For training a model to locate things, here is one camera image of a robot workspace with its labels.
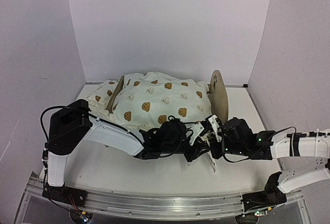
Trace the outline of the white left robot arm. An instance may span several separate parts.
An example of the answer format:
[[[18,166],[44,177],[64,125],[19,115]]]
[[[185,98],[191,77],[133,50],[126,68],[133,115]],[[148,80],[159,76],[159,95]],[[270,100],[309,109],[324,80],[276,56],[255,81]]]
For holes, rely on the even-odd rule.
[[[191,162],[209,150],[201,142],[191,145],[195,132],[173,116],[159,128],[130,131],[93,115],[85,100],[77,100],[68,106],[52,106],[43,114],[50,110],[56,112],[51,116],[49,130],[44,131],[46,143],[42,155],[45,168],[43,194],[50,200],[85,199],[86,191],[66,187],[64,179],[67,159],[82,141],[100,143],[142,160],[182,154]]]

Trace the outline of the large bear print cushion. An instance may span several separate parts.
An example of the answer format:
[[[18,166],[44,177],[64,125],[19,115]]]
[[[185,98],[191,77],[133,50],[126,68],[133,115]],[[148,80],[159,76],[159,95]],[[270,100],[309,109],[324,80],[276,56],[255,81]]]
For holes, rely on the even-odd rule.
[[[136,157],[157,159],[182,153],[189,162],[210,155],[209,142],[197,138],[194,124],[211,116],[205,82],[177,79],[160,72],[132,73],[104,81],[89,97],[102,118],[142,133],[144,147]]]

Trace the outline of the wooden pet bed frame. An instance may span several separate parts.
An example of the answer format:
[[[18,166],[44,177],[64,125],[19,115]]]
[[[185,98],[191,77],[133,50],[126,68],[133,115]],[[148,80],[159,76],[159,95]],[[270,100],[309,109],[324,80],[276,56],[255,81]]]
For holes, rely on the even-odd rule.
[[[226,122],[228,97],[218,70],[209,84],[161,72],[132,73],[120,78],[106,109],[116,124],[147,131],[160,127],[170,116],[198,122],[216,115]]]

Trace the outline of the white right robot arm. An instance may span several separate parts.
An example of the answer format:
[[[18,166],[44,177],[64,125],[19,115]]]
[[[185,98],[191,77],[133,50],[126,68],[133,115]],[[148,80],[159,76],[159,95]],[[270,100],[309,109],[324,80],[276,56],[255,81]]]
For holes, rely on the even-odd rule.
[[[232,118],[226,123],[213,115],[212,157],[242,156],[247,160],[273,160],[282,157],[313,157],[309,167],[279,171],[269,176],[262,191],[242,195],[244,211],[265,210],[287,201],[287,194],[298,188],[329,179],[329,130],[297,132],[295,127],[279,131],[253,133],[244,119]]]

